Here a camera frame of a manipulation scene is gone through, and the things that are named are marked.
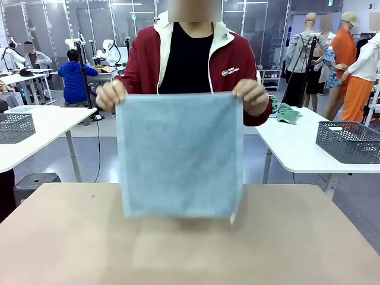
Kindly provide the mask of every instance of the black basket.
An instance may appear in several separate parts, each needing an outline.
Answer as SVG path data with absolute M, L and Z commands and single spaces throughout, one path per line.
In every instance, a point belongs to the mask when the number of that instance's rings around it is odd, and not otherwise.
M 380 133 L 361 123 L 319 122 L 316 144 L 342 163 L 380 163 Z
M 31 114 L 0 114 L 0 144 L 16 144 L 35 133 Z

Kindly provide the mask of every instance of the fluorescent light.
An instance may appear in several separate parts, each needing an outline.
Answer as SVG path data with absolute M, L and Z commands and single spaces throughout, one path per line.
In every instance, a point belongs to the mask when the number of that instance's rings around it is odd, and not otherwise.
M 268 2 L 238 2 L 238 4 L 266 4 Z
M 142 5 L 142 3 L 112 3 L 112 5 Z
M 154 12 L 129 12 L 130 14 L 154 14 Z

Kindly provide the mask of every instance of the blue jacket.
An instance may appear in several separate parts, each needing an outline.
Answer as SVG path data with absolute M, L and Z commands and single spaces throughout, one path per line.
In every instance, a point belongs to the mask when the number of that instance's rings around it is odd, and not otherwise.
M 97 76 L 95 69 L 86 64 L 84 68 L 87 76 Z M 87 100 L 79 62 L 70 61 L 61 66 L 58 75 L 65 81 L 64 98 L 67 103 L 79 103 Z

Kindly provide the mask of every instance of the light blue towel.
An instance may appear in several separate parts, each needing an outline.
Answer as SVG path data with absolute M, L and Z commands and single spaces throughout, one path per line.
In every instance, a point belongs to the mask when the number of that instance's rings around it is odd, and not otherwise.
M 133 95 L 116 110 L 125 217 L 227 218 L 243 185 L 243 106 L 231 93 Z

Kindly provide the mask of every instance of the red jacket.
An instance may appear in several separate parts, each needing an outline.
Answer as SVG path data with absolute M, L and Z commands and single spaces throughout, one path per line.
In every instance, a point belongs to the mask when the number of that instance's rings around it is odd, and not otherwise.
M 116 77 L 129 94 L 158 94 L 169 59 L 172 33 L 173 23 L 168 21 L 167 12 L 160 14 L 157 24 L 138 33 L 124 75 Z M 228 31 L 223 23 L 214 24 L 208 67 L 211 92 L 232 91 L 241 79 L 257 79 L 255 56 L 248 41 Z M 270 102 L 259 117 L 244 112 L 244 124 L 261 125 L 271 112 Z

